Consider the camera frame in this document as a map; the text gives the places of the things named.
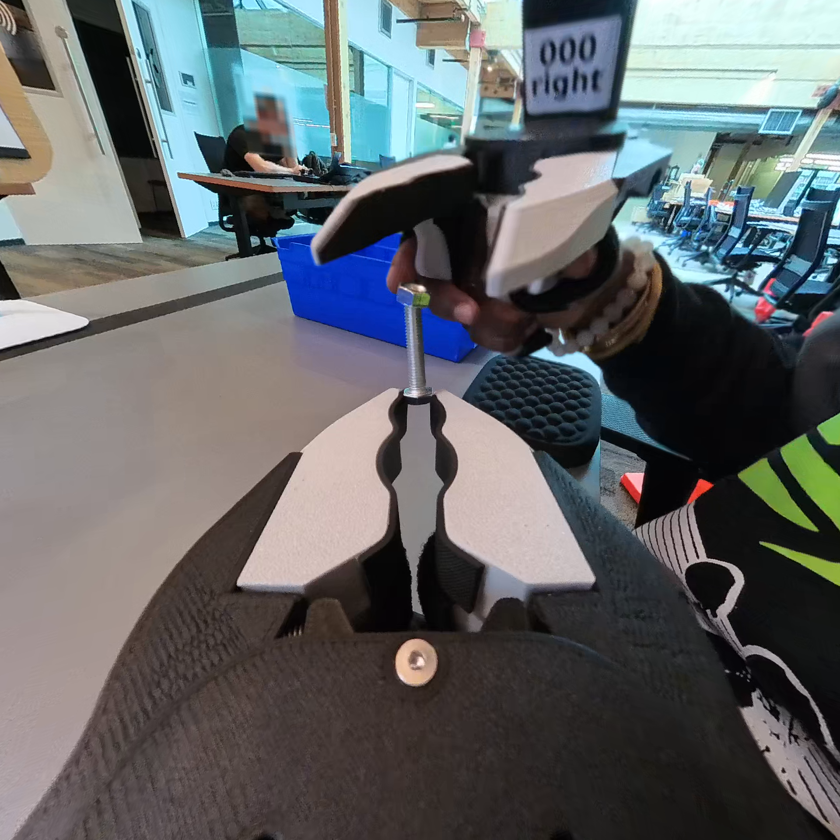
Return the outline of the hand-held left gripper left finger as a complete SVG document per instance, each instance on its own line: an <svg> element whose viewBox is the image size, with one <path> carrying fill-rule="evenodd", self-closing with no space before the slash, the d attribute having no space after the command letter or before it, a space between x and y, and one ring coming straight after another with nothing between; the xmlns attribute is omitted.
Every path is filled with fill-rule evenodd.
<svg viewBox="0 0 840 840"><path fill-rule="evenodd" d="M393 487L403 393L388 389L307 444L237 579L244 592L338 600L348 617L411 617Z"/></svg>

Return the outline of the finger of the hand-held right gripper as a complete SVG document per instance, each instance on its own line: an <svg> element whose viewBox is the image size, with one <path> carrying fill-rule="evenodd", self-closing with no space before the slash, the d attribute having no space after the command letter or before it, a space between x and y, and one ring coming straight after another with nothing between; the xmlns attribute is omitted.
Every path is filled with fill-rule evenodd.
<svg viewBox="0 0 840 840"><path fill-rule="evenodd" d="M618 197L618 155L590 151L535 163L535 177L501 213L486 265L490 298L506 299L546 280L604 238Z"/></svg>
<svg viewBox="0 0 840 840"><path fill-rule="evenodd" d="M311 242L319 266L392 235L411 245L398 283L486 283L493 153L411 159L354 186Z"/></svg>

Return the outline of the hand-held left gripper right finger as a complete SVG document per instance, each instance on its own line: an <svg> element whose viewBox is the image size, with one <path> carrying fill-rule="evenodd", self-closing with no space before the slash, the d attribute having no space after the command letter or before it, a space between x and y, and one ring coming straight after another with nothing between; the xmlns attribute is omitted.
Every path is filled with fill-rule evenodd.
<svg viewBox="0 0 840 840"><path fill-rule="evenodd" d="M429 404L442 481L437 583L455 617L488 617L502 600L589 592L595 574L532 449L460 397Z"/></svg>

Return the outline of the blue plastic bin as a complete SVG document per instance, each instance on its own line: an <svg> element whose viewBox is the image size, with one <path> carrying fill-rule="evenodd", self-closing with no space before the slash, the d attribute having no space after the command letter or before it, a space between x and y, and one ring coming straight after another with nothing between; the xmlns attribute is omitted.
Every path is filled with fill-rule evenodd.
<svg viewBox="0 0 840 840"><path fill-rule="evenodd" d="M403 306L385 284L400 235L324 266L312 258L312 240L311 234L273 239L294 314L406 347Z"/></svg>

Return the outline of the long thin silver bolt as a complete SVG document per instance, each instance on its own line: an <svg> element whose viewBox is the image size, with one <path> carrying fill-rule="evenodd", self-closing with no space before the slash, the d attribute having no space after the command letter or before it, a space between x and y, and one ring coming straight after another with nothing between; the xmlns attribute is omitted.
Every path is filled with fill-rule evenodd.
<svg viewBox="0 0 840 840"><path fill-rule="evenodd" d="M406 357L407 357L407 387L403 394L405 399L414 404L428 402L433 390L427 384L424 351L423 314L425 309L404 309Z"/></svg>

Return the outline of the person's right forearm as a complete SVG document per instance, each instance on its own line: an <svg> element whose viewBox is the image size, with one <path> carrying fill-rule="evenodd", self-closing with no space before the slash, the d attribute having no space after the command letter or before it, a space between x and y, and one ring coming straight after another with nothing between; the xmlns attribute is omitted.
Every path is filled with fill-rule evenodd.
<svg viewBox="0 0 840 840"><path fill-rule="evenodd" d="M818 427L838 446L838 311L799 342L783 339L656 260L661 291L644 333L591 355L646 433L709 480Z"/></svg>

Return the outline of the black round cushion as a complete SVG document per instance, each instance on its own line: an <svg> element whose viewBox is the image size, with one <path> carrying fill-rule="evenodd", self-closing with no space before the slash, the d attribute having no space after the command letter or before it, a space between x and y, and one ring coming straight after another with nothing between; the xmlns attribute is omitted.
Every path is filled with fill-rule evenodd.
<svg viewBox="0 0 840 840"><path fill-rule="evenodd" d="M463 399L566 469L588 466L600 444L601 387L571 365L498 355Z"/></svg>

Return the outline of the small red object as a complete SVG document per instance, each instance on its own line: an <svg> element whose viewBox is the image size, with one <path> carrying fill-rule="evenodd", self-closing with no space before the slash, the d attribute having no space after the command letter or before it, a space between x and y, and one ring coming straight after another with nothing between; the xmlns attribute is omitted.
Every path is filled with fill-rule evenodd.
<svg viewBox="0 0 840 840"><path fill-rule="evenodd" d="M621 486L625 489L625 491L637 505L641 503L640 501L644 490L644 478L644 472L626 472L622 475L620 479ZM693 501L696 501L700 496L705 494L712 487L713 485L709 481L699 479L695 485L695 488L689 495L687 502L691 503Z"/></svg>

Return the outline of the wooden office desk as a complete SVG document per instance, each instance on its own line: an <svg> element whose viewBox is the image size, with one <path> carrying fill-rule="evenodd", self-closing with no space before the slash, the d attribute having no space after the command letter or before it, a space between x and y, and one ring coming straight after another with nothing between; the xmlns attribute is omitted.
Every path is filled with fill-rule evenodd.
<svg viewBox="0 0 840 840"><path fill-rule="evenodd" d="M337 206L351 185L325 185L296 181L293 178L272 178L260 174L224 175L221 173L178 172L180 179L198 184L218 196L218 225L236 238L237 250L226 260L248 258L263 253L265 238L251 232L244 200L247 196L278 196L288 212L310 209L332 209Z"/></svg>

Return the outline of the wooden pillar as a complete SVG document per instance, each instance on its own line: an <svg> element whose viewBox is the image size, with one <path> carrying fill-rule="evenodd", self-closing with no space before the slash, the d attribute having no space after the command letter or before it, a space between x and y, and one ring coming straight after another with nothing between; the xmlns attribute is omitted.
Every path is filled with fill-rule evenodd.
<svg viewBox="0 0 840 840"><path fill-rule="evenodd" d="M331 149L341 155L342 162L349 164L352 152L347 2L323 1L322 8Z"/></svg>

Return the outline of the black printed shirt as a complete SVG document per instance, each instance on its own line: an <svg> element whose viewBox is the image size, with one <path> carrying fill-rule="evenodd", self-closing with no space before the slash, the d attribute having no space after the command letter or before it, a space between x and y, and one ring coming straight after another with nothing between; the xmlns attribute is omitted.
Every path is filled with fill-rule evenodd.
<svg viewBox="0 0 840 840"><path fill-rule="evenodd" d="M802 803L838 805L839 416L635 535L732 663L741 712Z"/></svg>

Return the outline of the instruction sign board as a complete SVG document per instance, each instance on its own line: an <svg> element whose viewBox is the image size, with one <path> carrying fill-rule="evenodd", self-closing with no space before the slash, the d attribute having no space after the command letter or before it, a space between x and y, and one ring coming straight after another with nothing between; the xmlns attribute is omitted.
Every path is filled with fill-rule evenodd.
<svg viewBox="0 0 840 840"><path fill-rule="evenodd" d="M33 195L34 184L49 173L54 155L4 50L1 50L1 110L1 196Z"/></svg>

